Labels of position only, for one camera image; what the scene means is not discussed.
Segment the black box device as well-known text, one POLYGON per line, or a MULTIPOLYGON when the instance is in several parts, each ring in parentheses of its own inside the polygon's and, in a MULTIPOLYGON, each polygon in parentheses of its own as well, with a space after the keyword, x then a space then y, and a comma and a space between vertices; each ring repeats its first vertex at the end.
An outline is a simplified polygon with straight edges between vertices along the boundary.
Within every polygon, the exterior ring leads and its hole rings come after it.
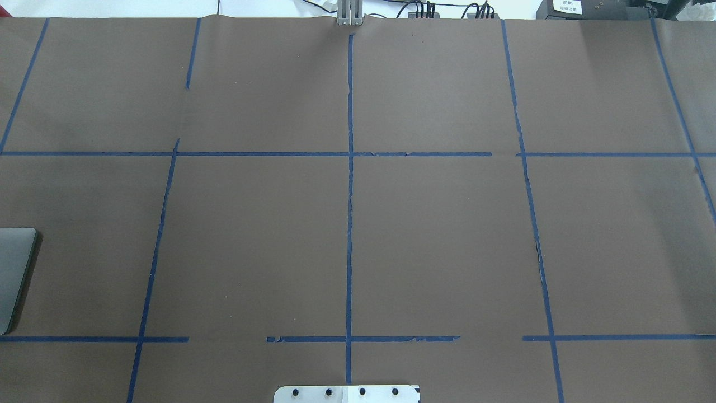
POLYGON ((646 7, 632 1, 542 1, 536 20, 638 21, 652 18, 646 7))

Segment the grey closed laptop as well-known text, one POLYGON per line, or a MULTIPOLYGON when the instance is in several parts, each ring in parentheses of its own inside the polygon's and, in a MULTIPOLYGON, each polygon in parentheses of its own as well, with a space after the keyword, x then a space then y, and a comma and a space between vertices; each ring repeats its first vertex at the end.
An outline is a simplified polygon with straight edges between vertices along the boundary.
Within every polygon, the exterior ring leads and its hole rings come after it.
POLYGON ((1 229, 1 334, 13 329, 25 293, 38 232, 31 227, 1 229))

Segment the aluminium frame post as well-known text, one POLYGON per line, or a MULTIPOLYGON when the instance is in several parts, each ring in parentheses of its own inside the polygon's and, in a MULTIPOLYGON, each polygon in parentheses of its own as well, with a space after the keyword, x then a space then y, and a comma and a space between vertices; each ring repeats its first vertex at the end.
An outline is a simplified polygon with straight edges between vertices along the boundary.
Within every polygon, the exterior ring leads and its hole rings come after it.
POLYGON ((365 21, 363 0, 337 0, 338 26, 361 26, 365 21))

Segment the brown paper table cover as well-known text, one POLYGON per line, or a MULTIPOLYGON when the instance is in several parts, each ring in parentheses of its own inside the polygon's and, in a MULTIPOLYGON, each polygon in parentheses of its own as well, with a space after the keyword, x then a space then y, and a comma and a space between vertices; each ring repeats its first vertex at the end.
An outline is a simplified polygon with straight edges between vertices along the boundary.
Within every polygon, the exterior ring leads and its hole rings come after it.
POLYGON ((714 401, 714 23, 3 18, 3 402, 714 401))

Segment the white pedestal column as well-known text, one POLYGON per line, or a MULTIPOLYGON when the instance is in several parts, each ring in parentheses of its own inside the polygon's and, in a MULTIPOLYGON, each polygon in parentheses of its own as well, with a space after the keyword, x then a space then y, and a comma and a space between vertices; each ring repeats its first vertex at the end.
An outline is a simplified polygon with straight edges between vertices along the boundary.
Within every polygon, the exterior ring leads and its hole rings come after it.
POLYGON ((414 385, 320 385, 277 388, 274 402, 420 402, 414 385))

